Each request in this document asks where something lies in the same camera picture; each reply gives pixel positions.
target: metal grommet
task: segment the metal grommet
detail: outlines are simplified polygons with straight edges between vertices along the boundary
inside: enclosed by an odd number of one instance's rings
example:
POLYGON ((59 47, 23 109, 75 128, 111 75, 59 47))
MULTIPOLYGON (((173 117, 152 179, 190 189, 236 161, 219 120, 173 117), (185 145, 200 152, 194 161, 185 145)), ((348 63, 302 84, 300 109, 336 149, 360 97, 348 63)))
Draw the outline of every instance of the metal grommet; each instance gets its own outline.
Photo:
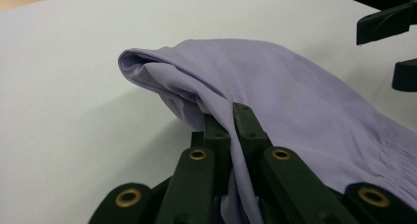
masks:
POLYGON ((291 154, 287 150, 276 148, 272 151, 272 156, 280 160, 287 160, 291 154))
POLYGON ((193 160, 203 160, 208 156, 208 154, 202 149, 194 149, 188 156, 193 160))
POLYGON ((141 200, 142 193, 138 189, 131 188, 121 192, 116 198, 116 204, 119 207, 129 207, 135 205, 141 200))
POLYGON ((387 207, 389 206, 389 199, 380 191, 373 188, 361 188, 358 191, 360 198, 370 203, 373 206, 387 207))

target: screw hole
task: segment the screw hole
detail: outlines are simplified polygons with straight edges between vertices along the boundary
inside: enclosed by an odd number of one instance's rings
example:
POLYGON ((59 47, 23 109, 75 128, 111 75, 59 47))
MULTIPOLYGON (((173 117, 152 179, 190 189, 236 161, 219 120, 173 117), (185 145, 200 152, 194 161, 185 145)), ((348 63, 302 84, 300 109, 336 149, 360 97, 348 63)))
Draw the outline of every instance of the screw hole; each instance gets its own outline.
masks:
POLYGON ((374 193, 366 193, 365 196, 367 198, 373 200, 373 201, 376 201, 376 202, 383 201, 383 199, 380 196, 378 196, 377 194, 374 194, 374 193))
POLYGON ((123 201, 132 201, 133 199, 135 199, 136 195, 133 193, 126 193, 124 195, 122 195, 122 200, 123 201))
POLYGON ((189 157, 193 160, 203 160, 207 157, 207 153, 202 149, 195 149, 190 152, 189 157))
POLYGON ((286 159, 289 159, 291 157, 291 155, 289 154, 288 151, 286 151, 284 149, 280 149, 280 148, 274 149, 272 151, 272 156, 274 156, 275 158, 280 159, 280 160, 286 160, 286 159))

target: white table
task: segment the white table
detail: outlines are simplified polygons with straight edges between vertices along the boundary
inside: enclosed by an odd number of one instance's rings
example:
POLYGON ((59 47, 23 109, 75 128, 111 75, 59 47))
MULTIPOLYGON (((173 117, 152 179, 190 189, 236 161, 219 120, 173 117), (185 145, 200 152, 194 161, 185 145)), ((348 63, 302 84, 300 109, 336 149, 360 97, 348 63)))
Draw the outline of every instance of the white table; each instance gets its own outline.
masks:
POLYGON ((185 39, 283 45, 417 132, 417 94, 390 88, 417 28, 355 45, 376 10, 351 0, 46 0, 0 12, 0 223, 87 223, 113 188, 172 175, 191 128, 125 80, 125 49, 185 39))

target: purple fabric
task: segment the purple fabric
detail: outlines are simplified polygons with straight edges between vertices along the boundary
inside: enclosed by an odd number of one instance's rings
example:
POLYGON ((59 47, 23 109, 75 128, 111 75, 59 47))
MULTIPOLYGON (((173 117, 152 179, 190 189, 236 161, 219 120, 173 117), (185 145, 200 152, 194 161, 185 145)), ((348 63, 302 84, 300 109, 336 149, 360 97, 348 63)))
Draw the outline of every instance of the purple fabric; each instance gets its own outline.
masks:
POLYGON ((368 182, 417 208, 417 135, 303 57, 272 43, 187 40, 130 49, 123 75, 160 95, 181 120, 203 129, 209 113, 229 132, 234 170, 222 199, 226 223, 263 223, 234 128, 232 102, 254 110, 274 145, 297 152, 329 187, 368 182))

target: lavender shirt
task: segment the lavender shirt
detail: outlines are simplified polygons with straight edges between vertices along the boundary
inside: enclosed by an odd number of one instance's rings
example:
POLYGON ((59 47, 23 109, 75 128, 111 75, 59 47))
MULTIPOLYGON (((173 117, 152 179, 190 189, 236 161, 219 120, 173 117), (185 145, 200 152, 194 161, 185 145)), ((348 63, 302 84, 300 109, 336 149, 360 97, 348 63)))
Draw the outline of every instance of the lavender shirt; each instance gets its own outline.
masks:
POLYGON ((232 103, 254 110, 274 145, 297 152, 329 187, 373 183, 417 208, 417 135, 357 92, 284 47, 253 40, 187 40, 130 49, 123 75, 203 129, 212 114, 231 136, 233 171, 221 201, 226 223, 263 223, 233 123, 232 103))

